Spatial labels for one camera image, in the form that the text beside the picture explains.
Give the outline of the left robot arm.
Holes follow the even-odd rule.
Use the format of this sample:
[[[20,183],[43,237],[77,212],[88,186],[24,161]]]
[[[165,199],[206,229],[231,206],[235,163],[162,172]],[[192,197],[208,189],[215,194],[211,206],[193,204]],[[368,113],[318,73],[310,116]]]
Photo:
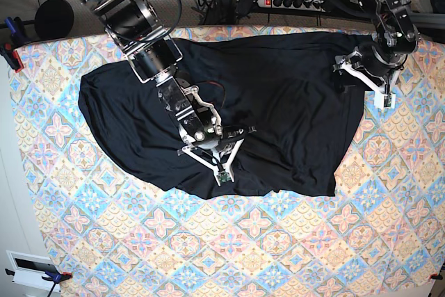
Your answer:
[[[376,97],[391,97],[407,56],[418,46],[418,33],[404,0],[358,0],[375,26],[377,40],[362,42],[347,56],[337,56],[334,71],[342,86],[363,83]]]

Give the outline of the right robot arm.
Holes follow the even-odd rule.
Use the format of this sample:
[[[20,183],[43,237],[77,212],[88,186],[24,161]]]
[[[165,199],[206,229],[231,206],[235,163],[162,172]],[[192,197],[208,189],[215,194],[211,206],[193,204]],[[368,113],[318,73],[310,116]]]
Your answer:
[[[171,30],[160,21],[148,0],[80,0],[104,26],[129,62],[139,82],[155,81],[159,98],[175,119],[187,154],[212,170],[218,183],[234,180],[232,162],[254,129],[223,126],[215,106],[185,79],[177,64],[183,58]]]

